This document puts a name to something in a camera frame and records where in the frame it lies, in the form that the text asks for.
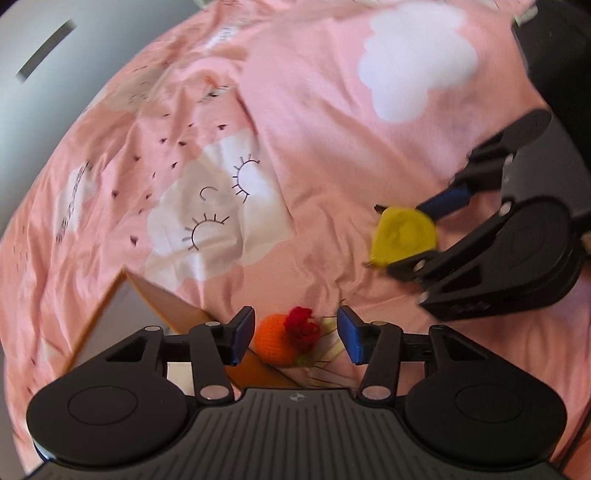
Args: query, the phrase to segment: ribbed black surface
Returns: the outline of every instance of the ribbed black surface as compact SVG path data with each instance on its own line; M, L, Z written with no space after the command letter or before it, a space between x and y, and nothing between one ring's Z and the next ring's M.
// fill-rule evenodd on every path
M546 464L472 472L425 453L385 409L346 390L247 390L203 410L184 438L137 466L78 472L48 463L35 480L558 480Z

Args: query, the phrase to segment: red knitted flower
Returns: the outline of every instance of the red knitted flower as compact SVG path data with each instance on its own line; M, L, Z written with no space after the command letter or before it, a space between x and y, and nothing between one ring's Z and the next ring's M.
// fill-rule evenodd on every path
M310 322L312 310L296 307L289 312L284 326L291 343L301 352L308 353L320 339L320 327Z

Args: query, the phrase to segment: yellow felt piece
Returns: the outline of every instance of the yellow felt piece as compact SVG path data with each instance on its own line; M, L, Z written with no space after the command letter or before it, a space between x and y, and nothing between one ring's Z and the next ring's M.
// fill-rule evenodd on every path
M389 207L384 210L371 246L370 262L386 268L437 246L435 223L420 210Z

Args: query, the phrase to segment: eyelash print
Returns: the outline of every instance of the eyelash print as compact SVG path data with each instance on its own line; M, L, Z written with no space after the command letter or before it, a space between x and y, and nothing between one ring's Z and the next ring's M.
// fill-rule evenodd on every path
M252 154L248 154L248 159L245 161L243 157L240 157L240 166L237 167L236 165L234 165L234 168L236 169L236 175L233 175L232 178L236 179L236 184L234 186L232 186L233 189L237 188L238 190L236 191L236 195L240 195L241 193L244 194L244 200L242 201L242 203L244 203L246 201L246 199L248 198L248 196L250 195L250 193L248 193L245 189L243 189L240 186L240 180L238 179L238 176L240 175L240 171L242 170L242 168L244 167L244 165L249 164L250 162L254 162L254 163L261 163L260 160L253 160L252 159Z
M193 222L195 223L195 226L194 227L189 227L189 226L185 227L185 230L187 232L191 232L191 236L186 236L185 238L183 238L183 242L187 242L187 241L191 240L192 245L189 248L187 248L187 250L190 251L192 249L195 249L199 252L199 247L197 245L195 245L195 240L193 240L193 237L195 235L195 230L197 230L197 227L199 227L199 225L202 225L206 222L219 223L220 225L225 225L226 220L228 220L229 218L230 217L227 216L226 218L224 218L224 220L218 220L217 213L215 213L213 215L213 218L207 218L206 213L203 214L203 220L196 220L195 218L192 218L191 220L193 220Z
M231 89L231 87L226 86L226 85L220 85L219 87L212 85L212 89L210 90L210 92L205 94L197 103L208 102L212 98L219 97L220 95L226 93L230 89Z
M145 93L134 93L131 97L129 97L129 99L127 100L127 104L131 105L134 102L134 98L140 96L142 100L147 100L148 99L148 95L146 95Z

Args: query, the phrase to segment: bed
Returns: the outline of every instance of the bed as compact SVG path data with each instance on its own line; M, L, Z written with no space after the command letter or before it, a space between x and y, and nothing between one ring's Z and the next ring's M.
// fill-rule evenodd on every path
M305 306L424 333L417 290L364 266L375 204L432 196L482 140L543 105L511 0L218 0L151 43L70 128L0 245L7 404L27 470L32 395L61 375L125 267L229 320ZM447 248L493 214L482 196L439 225ZM555 306L453 323L589 404L591 282ZM362 369L338 352L324 382ZM308 384L310 371L289 372ZM400 391L416 381L402 376ZM584 437L566 474L584 479Z

